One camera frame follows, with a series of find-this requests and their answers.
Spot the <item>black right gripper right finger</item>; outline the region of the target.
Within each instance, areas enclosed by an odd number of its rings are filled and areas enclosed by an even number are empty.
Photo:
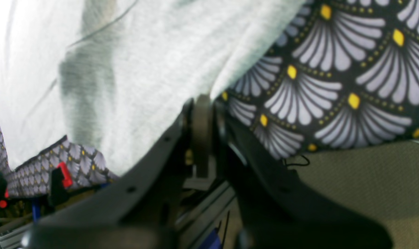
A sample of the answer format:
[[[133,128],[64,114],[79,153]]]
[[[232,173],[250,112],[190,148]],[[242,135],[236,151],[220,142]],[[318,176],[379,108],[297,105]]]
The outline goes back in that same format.
[[[236,249],[391,249],[387,230],[333,202],[274,159],[220,102],[214,103],[218,159],[236,192],[244,227]]]

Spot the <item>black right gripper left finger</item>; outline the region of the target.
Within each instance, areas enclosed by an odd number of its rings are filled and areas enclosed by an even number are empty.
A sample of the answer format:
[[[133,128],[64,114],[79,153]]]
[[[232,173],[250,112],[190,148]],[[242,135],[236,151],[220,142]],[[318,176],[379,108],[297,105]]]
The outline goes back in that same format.
[[[175,221],[189,170],[189,99],[151,150],[115,183],[27,231],[23,249],[176,249]]]

